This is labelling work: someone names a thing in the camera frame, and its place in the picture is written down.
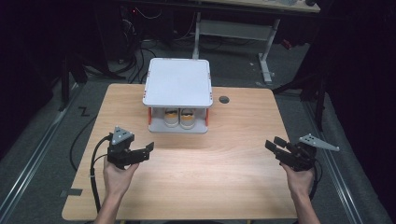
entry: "desk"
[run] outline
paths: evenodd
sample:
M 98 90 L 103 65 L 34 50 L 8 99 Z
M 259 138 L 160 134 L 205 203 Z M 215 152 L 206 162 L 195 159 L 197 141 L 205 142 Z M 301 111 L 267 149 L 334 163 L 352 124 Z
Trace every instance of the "desk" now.
M 131 149 L 155 142 L 125 194 L 117 219 L 296 218 L 286 173 L 266 139 L 287 134 L 274 95 L 266 89 L 213 87 L 207 133 L 151 133 L 144 85 L 110 85 L 78 167 L 63 217 L 92 220 L 96 209 L 89 169 L 93 149 L 114 127 L 134 133 Z M 228 104 L 220 96 L 230 99 Z M 97 156 L 106 153 L 103 143 Z M 95 164 L 101 201 L 103 163 Z
M 258 7 L 275 10 L 288 10 L 297 12 L 319 13 L 320 8 L 314 4 L 312 7 L 306 5 L 305 0 L 298 0 L 293 6 L 287 6 L 277 1 L 265 0 L 201 0 L 201 2 L 237 5 L 241 7 Z M 262 53 L 259 53 L 260 66 L 265 84 L 272 84 L 271 72 L 268 69 L 267 56 L 274 41 L 280 19 L 277 18 L 272 26 L 262 26 L 246 23 L 201 20 L 201 13 L 198 13 L 195 25 L 195 44 L 192 58 L 199 58 L 199 38 L 200 35 L 219 35 L 233 38 L 245 38 L 266 41 Z

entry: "black cable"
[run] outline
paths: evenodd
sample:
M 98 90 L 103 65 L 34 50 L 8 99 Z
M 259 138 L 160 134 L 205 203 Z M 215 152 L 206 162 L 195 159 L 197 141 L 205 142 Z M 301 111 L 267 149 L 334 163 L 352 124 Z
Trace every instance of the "black cable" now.
M 97 161 L 95 159 L 96 157 L 96 152 L 99 148 L 100 145 L 102 145 L 103 142 L 111 141 L 113 137 L 113 133 L 110 133 L 108 136 L 102 138 L 102 140 L 99 141 L 99 143 L 96 145 L 93 153 L 92 153 L 92 159 L 91 159 L 91 169 L 90 169 L 90 175 L 91 175 L 91 186 L 92 186 L 92 193 L 93 193 L 93 198 L 95 199 L 95 205 L 96 205 L 96 211 L 99 213 L 101 204 L 100 204 L 100 199 L 99 199 L 99 194 L 98 194 L 98 189 L 96 187 L 96 179 L 95 179 L 95 168 L 93 167 L 95 165 L 95 162 Z
M 104 155 L 102 155 L 102 156 L 100 156 L 100 157 L 96 158 L 96 160 L 95 160 L 95 162 L 94 162 L 94 163 L 96 163 L 97 161 L 99 161 L 99 159 L 101 159 L 101 158 L 103 158 L 103 157 L 105 157 L 105 156 L 107 156 L 107 154 L 104 154 Z
M 145 78 L 145 76 L 149 73 L 149 71 L 147 71 L 145 74 L 143 74 L 142 78 L 140 79 L 140 84 L 143 84 L 143 79 Z
M 81 129 L 81 131 L 79 131 L 79 133 L 77 134 L 75 140 L 73 141 L 72 146 L 70 147 L 70 150 L 69 150 L 69 160 L 70 160 L 70 164 L 72 165 L 72 167 L 73 167 L 73 169 L 74 169 L 75 171 L 77 171 L 77 166 L 76 166 L 76 165 L 74 164 L 74 162 L 73 162 L 73 147 L 74 147 L 74 145 L 76 144 L 76 142 L 77 142 L 77 140 L 79 139 L 79 137 L 81 136 L 81 134 L 85 131 L 85 129 L 88 128 L 88 126 L 89 126 L 97 117 L 98 117 L 97 115 L 96 115 L 95 117 L 93 117 L 93 118 L 90 120 L 90 122 L 88 122 L 88 123 Z
M 134 74 L 134 71 L 131 72 L 131 75 L 128 76 L 128 83 L 132 83 L 131 77 Z
M 150 52 L 154 56 L 154 58 L 157 58 L 157 55 L 155 55 L 155 53 L 151 49 L 148 48 L 142 48 L 142 49 Z
M 314 165 L 314 184 L 312 185 L 311 192 L 309 193 L 309 199 L 312 201 L 314 199 L 315 193 L 318 188 L 318 170 L 317 166 Z
M 214 48 L 206 48 L 203 44 L 203 41 L 200 41 L 200 43 L 199 43 L 199 47 L 201 48 L 201 49 L 207 49 L 207 50 L 215 50 L 215 49 L 219 49 L 222 45 L 223 45 L 223 39 L 222 39 L 222 37 L 210 37 L 210 38 L 206 38 L 205 39 L 206 40 L 206 43 L 209 43 L 209 44 L 213 44 L 213 43 L 217 43 L 218 45 L 217 46 L 215 46 Z
M 316 162 L 318 163 L 318 165 L 320 167 L 320 177 L 318 179 L 318 182 L 319 182 L 321 180 L 321 178 L 323 177 L 323 168 L 322 168 L 321 163 L 319 161 L 316 161 Z
M 128 70 L 130 70 L 131 68 L 133 68 L 134 67 L 134 60 L 131 60 L 125 67 L 123 67 L 123 68 L 121 68 L 121 69 L 119 69 L 119 70 L 116 70 L 116 71 L 114 71 L 114 72 L 112 72 L 112 73 L 114 73 L 114 74 L 120 74 L 120 73 L 123 73 L 123 72 L 126 72 L 126 71 L 128 71 Z M 86 67 L 86 66 L 84 66 L 84 70 L 87 72 L 87 73 L 89 73 L 89 74 L 91 74 L 91 75 L 94 75 L 94 76 L 104 76 L 105 74 L 103 74 L 103 73 L 101 73 L 101 72 L 96 72 L 96 71 L 93 71 L 93 70 L 91 70 L 90 68 L 88 68 L 88 67 Z
M 137 78 L 137 81 L 140 82 L 140 72 L 142 71 L 144 65 L 145 65 L 145 57 L 143 55 L 143 50 L 140 49 L 140 55 L 142 57 L 142 64 L 141 66 L 138 66 L 139 69 L 137 70 L 136 75 L 134 75 L 134 78 L 132 78 L 132 80 L 129 83 L 134 83 L 134 80 Z
M 222 41 L 226 44 L 236 45 L 236 46 L 245 46 L 252 45 L 258 42 L 258 40 L 243 40 L 242 43 L 238 43 L 237 38 L 222 38 Z

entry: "white box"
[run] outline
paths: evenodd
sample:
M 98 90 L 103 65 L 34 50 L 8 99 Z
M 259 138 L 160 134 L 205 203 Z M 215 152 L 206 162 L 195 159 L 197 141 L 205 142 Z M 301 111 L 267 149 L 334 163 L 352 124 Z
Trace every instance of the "white box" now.
M 212 85 L 207 60 L 151 59 L 148 68 L 143 104 L 148 107 L 151 132 L 206 133 L 207 109 L 212 106 Z M 195 108 L 195 125 L 184 130 L 167 127 L 163 122 L 164 108 Z

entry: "white lid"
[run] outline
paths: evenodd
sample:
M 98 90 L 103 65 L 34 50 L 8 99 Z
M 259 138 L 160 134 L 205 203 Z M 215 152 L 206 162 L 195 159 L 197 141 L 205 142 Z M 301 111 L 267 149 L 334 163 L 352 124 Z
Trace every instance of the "white lid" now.
M 213 104 L 207 60 L 151 59 L 143 104 L 205 108 Z

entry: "metal rail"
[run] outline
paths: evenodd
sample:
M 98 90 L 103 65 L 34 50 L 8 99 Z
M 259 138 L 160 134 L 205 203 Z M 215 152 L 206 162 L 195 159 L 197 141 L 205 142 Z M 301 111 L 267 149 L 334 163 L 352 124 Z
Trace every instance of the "metal rail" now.
M 305 112 L 308 114 L 311 124 L 314 127 L 315 136 L 320 138 L 323 141 L 326 141 L 326 137 L 323 132 L 318 130 L 318 126 L 315 123 L 315 110 L 309 102 L 303 102 L 303 107 Z M 321 150 L 321 153 L 324 157 L 324 161 L 329 169 L 330 176 L 332 178 L 332 182 L 338 192 L 338 196 L 340 197 L 341 203 L 343 204 L 346 215 L 349 218 L 350 223 L 354 224 L 362 224 L 363 221 L 361 220 L 361 215 L 356 207 L 355 202 L 353 201 L 352 194 L 347 186 L 346 181 L 344 180 L 340 170 L 338 169 L 337 163 L 332 156 L 333 152 L 330 150 Z
M 78 94 L 81 91 L 81 87 L 75 84 L 72 88 L 72 97 L 70 100 L 70 104 L 76 99 Z M 27 162 L 25 167 L 23 168 L 20 176 L 18 177 L 17 181 L 15 182 L 14 186 L 8 193 L 6 199 L 2 202 L 0 206 L 0 224 L 7 223 L 8 219 L 11 217 L 12 212 L 14 211 L 18 201 L 20 200 L 21 196 L 25 192 L 26 188 L 28 187 L 30 181 L 33 179 L 35 172 L 37 171 L 38 167 L 40 166 L 41 162 L 43 161 L 44 157 L 46 156 L 47 151 L 49 150 L 50 142 L 53 136 L 56 134 L 56 131 L 59 128 L 64 116 L 67 113 L 68 107 L 67 105 L 64 110 L 60 111 L 59 114 L 56 116 L 55 120 L 51 123 L 48 127 L 46 132 L 44 133 L 43 137 L 41 138 L 38 146 L 35 148 L 35 151 Z

